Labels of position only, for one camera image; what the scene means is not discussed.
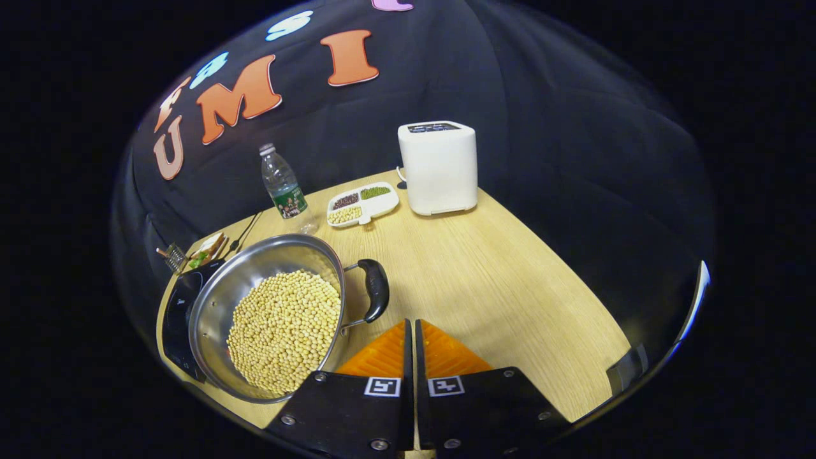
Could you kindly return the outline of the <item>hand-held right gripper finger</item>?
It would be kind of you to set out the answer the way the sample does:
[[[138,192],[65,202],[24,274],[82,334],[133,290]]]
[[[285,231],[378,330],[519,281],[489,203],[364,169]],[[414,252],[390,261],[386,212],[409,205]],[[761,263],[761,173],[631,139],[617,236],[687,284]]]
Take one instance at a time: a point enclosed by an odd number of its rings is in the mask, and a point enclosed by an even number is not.
[[[416,320],[416,433],[437,458],[542,458],[571,429],[516,367],[435,377]]]
[[[311,458],[402,458],[414,447],[412,326],[394,326],[361,353],[355,374],[315,371],[266,427]]]

